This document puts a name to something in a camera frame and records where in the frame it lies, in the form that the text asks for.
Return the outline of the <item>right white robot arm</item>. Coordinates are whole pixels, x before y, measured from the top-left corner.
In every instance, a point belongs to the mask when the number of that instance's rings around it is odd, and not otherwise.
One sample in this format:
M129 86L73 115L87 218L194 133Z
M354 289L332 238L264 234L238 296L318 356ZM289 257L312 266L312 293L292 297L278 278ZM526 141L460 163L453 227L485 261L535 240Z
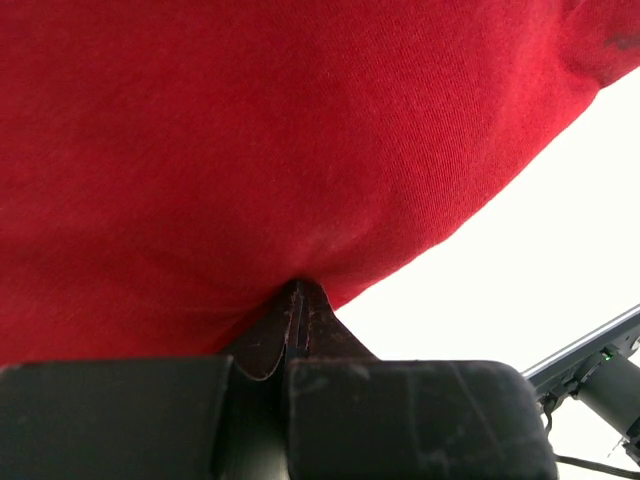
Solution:
M639 307L634 306L525 370L545 415L571 397L623 438L639 460Z

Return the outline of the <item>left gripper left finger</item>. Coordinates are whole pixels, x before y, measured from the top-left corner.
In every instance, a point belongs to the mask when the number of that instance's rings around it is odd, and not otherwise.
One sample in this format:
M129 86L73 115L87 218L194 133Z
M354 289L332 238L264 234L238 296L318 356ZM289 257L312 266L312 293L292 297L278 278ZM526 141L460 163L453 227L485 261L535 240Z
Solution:
M303 283L292 281L269 304L267 313L221 350L252 380L270 378L288 354L297 355L303 317Z

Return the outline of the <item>red t shirt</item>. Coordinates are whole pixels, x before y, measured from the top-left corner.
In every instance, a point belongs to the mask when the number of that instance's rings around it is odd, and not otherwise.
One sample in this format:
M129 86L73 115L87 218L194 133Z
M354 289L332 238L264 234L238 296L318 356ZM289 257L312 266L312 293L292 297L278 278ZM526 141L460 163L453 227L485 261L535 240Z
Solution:
M341 307L639 64L635 1L5 1L1 361L201 355Z

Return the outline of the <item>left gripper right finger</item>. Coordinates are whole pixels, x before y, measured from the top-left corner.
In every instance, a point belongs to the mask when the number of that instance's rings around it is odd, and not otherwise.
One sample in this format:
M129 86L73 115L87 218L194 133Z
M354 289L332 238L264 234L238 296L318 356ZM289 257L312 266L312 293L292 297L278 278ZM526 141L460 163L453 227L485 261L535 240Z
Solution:
M337 318L325 290L318 284L298 284L298 356L301 358L377 360Z

